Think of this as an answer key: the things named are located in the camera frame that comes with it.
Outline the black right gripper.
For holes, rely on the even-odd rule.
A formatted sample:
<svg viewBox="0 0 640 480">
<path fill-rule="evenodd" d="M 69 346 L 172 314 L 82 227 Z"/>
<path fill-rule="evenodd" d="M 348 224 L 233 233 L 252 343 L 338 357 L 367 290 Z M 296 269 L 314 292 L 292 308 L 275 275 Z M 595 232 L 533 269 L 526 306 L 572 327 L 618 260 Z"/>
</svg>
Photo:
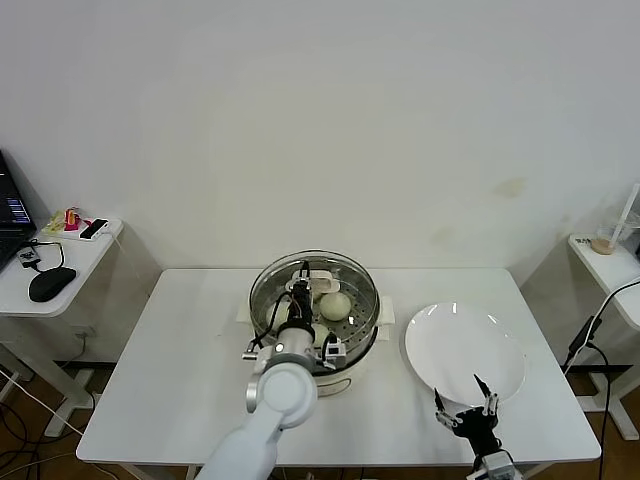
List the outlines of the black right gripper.
<svg viewBox="0 0 640 480">
<path fill-rule="evenodd" d="M 499 396 L 477 375 L 474 379 L 485 402 L 483 407 L 474 407 L 456 415 L 447 412 L 437 389 L 434 389 L 436 419 L 456 436 L 467 439 L 476 456 L 487 456 L 501 449 L 501 441 L 494 435 L 498 424 L 497 409 Z"/>
</svg>

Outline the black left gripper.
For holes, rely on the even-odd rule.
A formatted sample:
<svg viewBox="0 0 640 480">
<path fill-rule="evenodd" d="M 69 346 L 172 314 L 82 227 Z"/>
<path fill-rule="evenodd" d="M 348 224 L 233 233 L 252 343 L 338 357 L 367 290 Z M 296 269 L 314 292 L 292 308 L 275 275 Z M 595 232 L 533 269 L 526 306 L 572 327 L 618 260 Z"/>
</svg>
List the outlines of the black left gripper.
<svg viewBox="0 0 640 480">
<path fill-rule="evenodd" d="M 313 319 L 312 292 L 310 286 L 311 267 L 308 260 L 304 260 L 299 270 L 299 279 L 294 278 L 285 284 L 289 292 L 290 307 L 288 322 L 310 326 Z"/>
</svg>

